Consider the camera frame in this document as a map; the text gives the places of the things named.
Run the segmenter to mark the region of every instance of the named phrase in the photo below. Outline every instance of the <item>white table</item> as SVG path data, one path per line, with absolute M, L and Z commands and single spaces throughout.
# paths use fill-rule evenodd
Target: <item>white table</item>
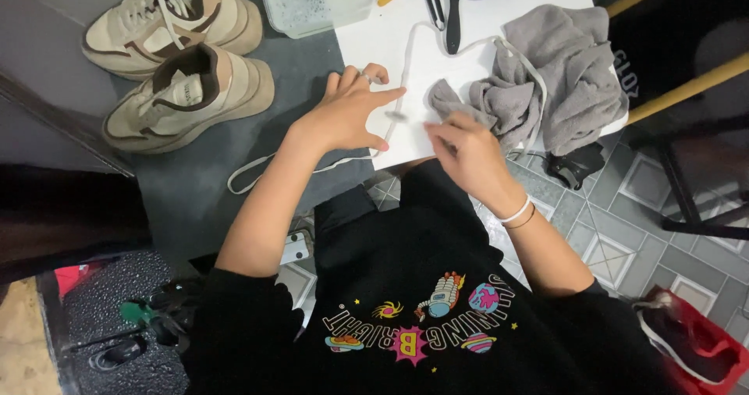
M 442 0 L 445 17 L 449 12 L 448 0 Z M 555 4 L 569 9 L 584 9 L 593 7 L 593 0 L 461 0 L 461 48 L 468 43 L 494 35 L 502 35 L 502 26 L 516 19 L 531 9 L 542 4 Z M 387 67 L 390 84 L 373 85 L 373 91 L 400 86 L 404 69 L 405 51 L 409 33 L 414 24 L 421 21 L 431 21 L 425 0 L 394 0 L 385 7 L 375 7 L 366 21 L 361 21 L 345 27 L 338 27 L 338 36 L 343 62 L 346 65 L 364 67 L 368 63 L 377 63 Z M 396 103 L 375 110 L 367 122 L 370 132 L 385 136 L 390 125 L 384 115 L 392 111 Z M 627 121 L 622 120 L 604 128 L 602 135 L 621 129 Z M 409 133 L 417 139 L 415 130 L 399 130 L 398 139 L 408 139 Z M 403 162 L 402 157 L 394 157 L 398 152 L 398 139 L 391 138 L 391 150 L 375 157 L 372 162 L 374 169 L 382 169 Z M 543 147 L 534 146 L 532 149 L 542 150 Z

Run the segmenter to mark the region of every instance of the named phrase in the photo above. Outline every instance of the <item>gray towel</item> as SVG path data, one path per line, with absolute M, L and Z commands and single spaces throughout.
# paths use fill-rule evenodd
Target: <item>gray towel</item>
M 604 126 L 628 111 L 627 96 L 609 71 L 613 54 L 603 8 L 540 6 L 505 25 L 505 32 L 546 83 L 543 116 L 540 87 L 499 40 L 494 75 L 471 85 L 470 105 L 444 81 L 432 88 L 429 101 L 440 116 L 469 112 L 500 139 L 504 151 L 527 141 L 540 118 L 544 146 L 562 156 L 595 141 Z

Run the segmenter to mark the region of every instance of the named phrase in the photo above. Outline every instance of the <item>ring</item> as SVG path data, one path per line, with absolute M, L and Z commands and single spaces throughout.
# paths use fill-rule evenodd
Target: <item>ring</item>
M 372 84 L 372 78 L 369 77 L 368 74 L 361 72 L 361 74 L 359 74 L 359 77 L 367 79 L 367 82 L 369 82 L 369 84 Z

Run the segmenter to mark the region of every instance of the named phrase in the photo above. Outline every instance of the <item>hand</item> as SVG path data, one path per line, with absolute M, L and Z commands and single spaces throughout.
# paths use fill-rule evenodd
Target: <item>hand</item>
M 378 78 L 383 84 L 389 82 L 387 70 L 379 64 L 370 63 L 363 73 Z M 356 67 L 346 66 L 343 75 L 331 73 L 328 76 L 323 100 L 295 122 L 294 128 L 305 139 L 311 139 L 322 153 L 354 148 L 387 151 L 389 146 L 385 139 L 367 131 L 367 118 L 372 110 L 397 100 L 404 93 L 404 87 L 371 92 L 367 78 L 360 75 Z
M 461 189 L 500 217 L 522 207 L 525 191 L 507 170 L 500 142 L 489 130 L 462 112 L 424 128 L 442 168 Z

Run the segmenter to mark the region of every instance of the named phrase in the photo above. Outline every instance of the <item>beige sneaker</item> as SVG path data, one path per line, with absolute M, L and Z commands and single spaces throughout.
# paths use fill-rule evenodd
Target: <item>beige sneaker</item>
M 273 95 L 265 62 L 201 43 L 170 57 L 128 93 L 104 119 L 102 133 L 122 151 L 174 151 L 213 124 L 263 112 Z
M 248 0 L 122 0 L 89 26 L 82 48 L 109 72 L 143 81 L 185 47 L 209 43 L 244 55 L 262 35 Z

